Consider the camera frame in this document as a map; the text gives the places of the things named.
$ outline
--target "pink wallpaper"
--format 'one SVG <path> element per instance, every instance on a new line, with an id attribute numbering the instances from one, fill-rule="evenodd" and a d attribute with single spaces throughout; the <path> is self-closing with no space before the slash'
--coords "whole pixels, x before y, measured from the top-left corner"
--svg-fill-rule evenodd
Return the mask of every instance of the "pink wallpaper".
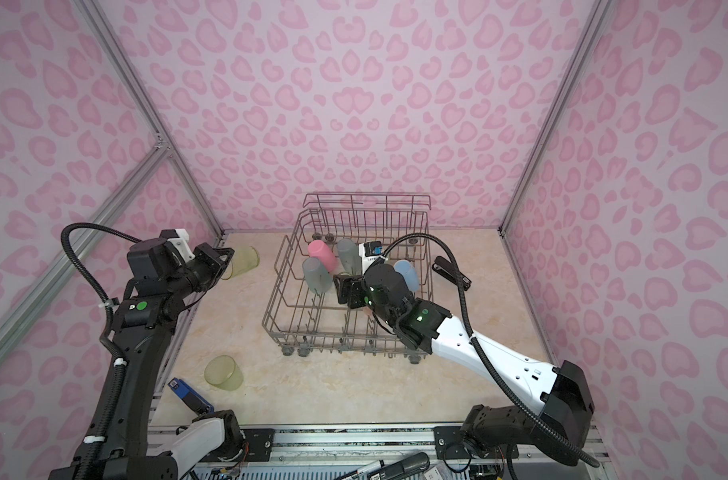
<path id="1" fill-rule="evenodd" d="M 102 2 L 226 227 L 314 190 L 498 225 L 592 0 Z"/>
<path id="2" fill-rule="evenodd" d="M 167 164 L 114 227 L 143 239 L 187 228 L 192 246 L 214 238 Z M 84 262 L 110 296 L 121 298 L 130 278 L 128 248 L 106 236 Z M 77 274 L 0 367 L 0 479 L 46 478 L 71 462 L 110 360 L 98 342 L 105 314 L 97 304 Z"/>
<path id="3" fill-rule="evenodd" d="M 0 2 L 0 319 L 148 152 L 69 0 Z"/>
<path id="4" fill-rule="evenodd" d="M 620 2 L 512 240 L 621 477 L 728 478 L 728 1 Z"/>

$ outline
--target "metal wire basket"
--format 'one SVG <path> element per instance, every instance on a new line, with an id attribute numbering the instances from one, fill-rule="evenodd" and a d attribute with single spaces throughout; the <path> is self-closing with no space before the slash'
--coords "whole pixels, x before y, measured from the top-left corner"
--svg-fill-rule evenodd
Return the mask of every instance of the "metal wire basket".
<path id="1" fill-rule="evenodd" d="M 308 244 L 324 240 L 337 255 L 337 242 L 350 238 L 357 244 L 380 240 L 390 245 L 400 236 L 428 232 L 431 197 L 426 194 L 319 192 L 306 195 L 292 235 L 284 236 L 273 268 L 278 275 L 263 328 L 290 356 L 308 356 L 313 350 L 404 355 L 417 364 L 425 353 L 409 350 L 384 331 L 366 309 L 350 310 L 337 302 L 335 289 L 318 296 L 304 281 L 302 262 Z M 432 300 L 431 252 L 426 239 L 410 239 L 388 255 L 389 261 L 409 260 L 420 281 L 416 296 Z M 330 272 L 343 272 L 342 266 Z"/>

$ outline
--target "white cable tie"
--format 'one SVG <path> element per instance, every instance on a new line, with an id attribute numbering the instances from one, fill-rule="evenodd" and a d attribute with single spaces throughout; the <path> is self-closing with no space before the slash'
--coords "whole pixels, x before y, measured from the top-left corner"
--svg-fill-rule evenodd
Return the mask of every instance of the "white cable tie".
<path id="1" fill-rule="evenodd" d="M 105 437 L 98 437 L 95 435 L 87 435 L 84 437 L 84 443 L 99 443 L 105 442 Z"/>

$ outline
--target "white label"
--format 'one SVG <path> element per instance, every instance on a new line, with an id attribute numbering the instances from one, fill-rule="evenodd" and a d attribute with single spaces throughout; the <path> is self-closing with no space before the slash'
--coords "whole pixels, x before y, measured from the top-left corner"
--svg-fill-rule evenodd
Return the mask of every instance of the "white label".
<path id="1" fill-rule="evenodd" d="M 438 467 L 433 467 L 426 472 L 426 480 L 444 480 L 444 478 L 438 472 Z"/>

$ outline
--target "beige table surface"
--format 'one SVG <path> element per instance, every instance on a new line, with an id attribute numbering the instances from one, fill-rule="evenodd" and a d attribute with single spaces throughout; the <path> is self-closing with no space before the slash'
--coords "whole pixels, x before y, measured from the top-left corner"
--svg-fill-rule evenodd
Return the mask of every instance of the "beige table surface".
<path id="1" fill-rule="evenodd" d="M 473 282 L 466 293 L 474 330 L 527 356 L 546 360 L 495 230 L 436 230 Z M 226 244 L 252 245 L 254 270 L 221 281 L 201 301 L 172 375 L 217 409 L 231 408 L 241 425 L 365 422 L 456 422 L 470 408 L 509 405 L 491 380 L 436 356 L 411 365 L 403 356 L 314 351 L 283 356 L 262 327 L 276 282 L 273 261 L 283 234 L 231 234 Z M 440 252 L 432 246 L 432 255 Z M 434 274 L 434 301 L 459 315 L 456 287 Z M 244 372 L 234 392 L 209 386 L 204 368 L 232 356 Z M 195 415 L 165 388 L 152 424 L 188 425 Z"/>

